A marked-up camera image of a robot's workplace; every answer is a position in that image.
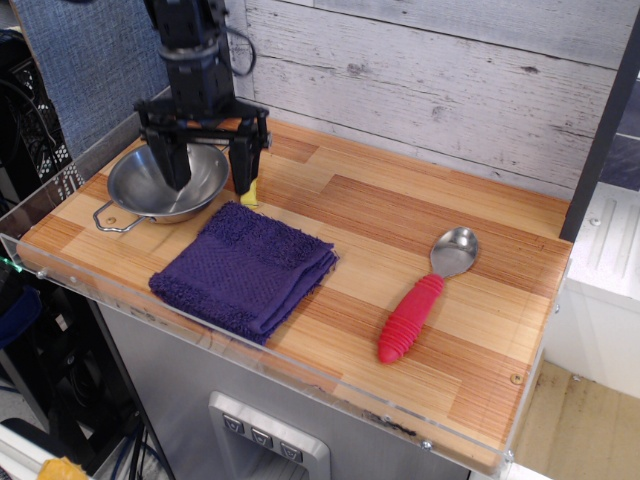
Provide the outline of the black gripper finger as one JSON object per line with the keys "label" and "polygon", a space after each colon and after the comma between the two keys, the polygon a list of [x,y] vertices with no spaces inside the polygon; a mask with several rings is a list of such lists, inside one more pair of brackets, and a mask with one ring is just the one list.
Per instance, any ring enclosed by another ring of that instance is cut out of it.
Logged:
{"label": "black gripper finger", "polygon": [[257,121],[254,118],[242,119],[229,143],[229,160],[238,195],[248,193],[257,178],[261,150]]}
{"label": "black gripper finger", "polygon": [[165,183],[174,191],[183,189],[191,179],[187,145],[151,128],[145,130],[145,135]]}

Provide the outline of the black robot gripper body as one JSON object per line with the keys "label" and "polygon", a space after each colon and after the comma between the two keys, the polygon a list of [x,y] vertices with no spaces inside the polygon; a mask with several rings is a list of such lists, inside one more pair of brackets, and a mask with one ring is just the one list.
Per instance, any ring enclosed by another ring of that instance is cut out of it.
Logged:
{"label": "black robot gripper body", "polygon": [[168,72],[170,95],[135,104],[145,141],[145,130],[151,128],[179,143],[229,146],[240,121],[254,118],[262,148],[271,146],[267,110],[237,99],[235,93],[230,101],[220,101],[218,50],[161,49],[159,53]]}

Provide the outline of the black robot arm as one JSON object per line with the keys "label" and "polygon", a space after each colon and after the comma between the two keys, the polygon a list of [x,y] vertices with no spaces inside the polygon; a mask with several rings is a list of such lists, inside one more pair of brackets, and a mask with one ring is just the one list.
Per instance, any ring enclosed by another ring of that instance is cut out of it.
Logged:
{"label": "black robot arm", "polygon": [[228,37],[248,38],[226,25],[222,1],[147,1],[159,33],[159,55],[169,78],[170,96],[139,101],[142,138],[151,148],[166,184],[181,190],[191,179],[189,144],[228,148],[235,191],[256,193],[261,152],[271,144],[268,111],[238,99]]}

